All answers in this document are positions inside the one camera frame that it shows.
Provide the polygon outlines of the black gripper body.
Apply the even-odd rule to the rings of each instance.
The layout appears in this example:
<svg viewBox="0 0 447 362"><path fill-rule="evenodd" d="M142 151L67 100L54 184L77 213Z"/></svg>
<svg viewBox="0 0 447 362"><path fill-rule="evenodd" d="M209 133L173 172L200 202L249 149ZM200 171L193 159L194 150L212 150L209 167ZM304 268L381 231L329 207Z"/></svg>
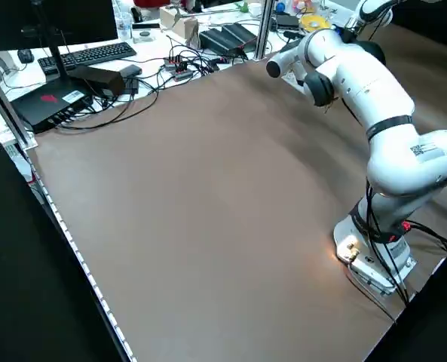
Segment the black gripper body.
<svg viewBox="0 0 447 362"><path fill-rule="evenodd" d="M360 34L359 27L337 27L337 33L340 35L341 40L345 44L353 43L357 40L358 35Z"/></svg>

